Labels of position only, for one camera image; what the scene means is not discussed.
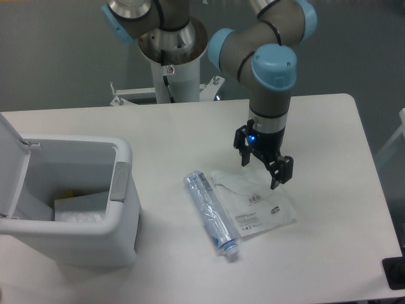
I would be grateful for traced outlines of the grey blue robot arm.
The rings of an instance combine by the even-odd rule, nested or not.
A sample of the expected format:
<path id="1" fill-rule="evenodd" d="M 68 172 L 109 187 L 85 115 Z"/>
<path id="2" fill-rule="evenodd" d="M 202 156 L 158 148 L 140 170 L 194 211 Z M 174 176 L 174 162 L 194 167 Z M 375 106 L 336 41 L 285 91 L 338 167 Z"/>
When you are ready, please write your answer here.
<path id="1" fill-rule="evenodd" d="M 293 159 L 280 152 L 297 79 L 293 46 L 314 33 L 318 17 L 307 1 L 251 1 L 251 7 L 255 25 L 212 36 L 190 15 L 188 1 L 106 1 L 101 11 L 120 40 L 137 41 L 159 66 L 155 87 L 168 102 L 179 100 L 173 78 L 179 68 L 204 54 L 249 91 L 248 120 L 236 130 L 234 147 L 242 165 L 252 156 L 260 160 L 276 188 L 293 175 Z"/>

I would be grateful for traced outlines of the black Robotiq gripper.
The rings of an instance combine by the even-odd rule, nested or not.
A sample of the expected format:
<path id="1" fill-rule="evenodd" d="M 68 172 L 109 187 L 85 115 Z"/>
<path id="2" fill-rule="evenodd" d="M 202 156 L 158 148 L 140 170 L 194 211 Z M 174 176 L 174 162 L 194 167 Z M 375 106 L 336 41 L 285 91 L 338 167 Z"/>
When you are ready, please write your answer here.
<path id="1" fill-rule="evenodd" d="M 294 159 L 291 156 L 282 156 L 280 148 L 283 142 L 285 129 L 274 133 L 263 133 L 243 125 L 235 131 L 234 148 L 239 150 L 241 165 L 244 167 L 250 162 L 253 154 L 265 163 L 271 175 L 270 189 L 276 189 L 292 178 Z"/>

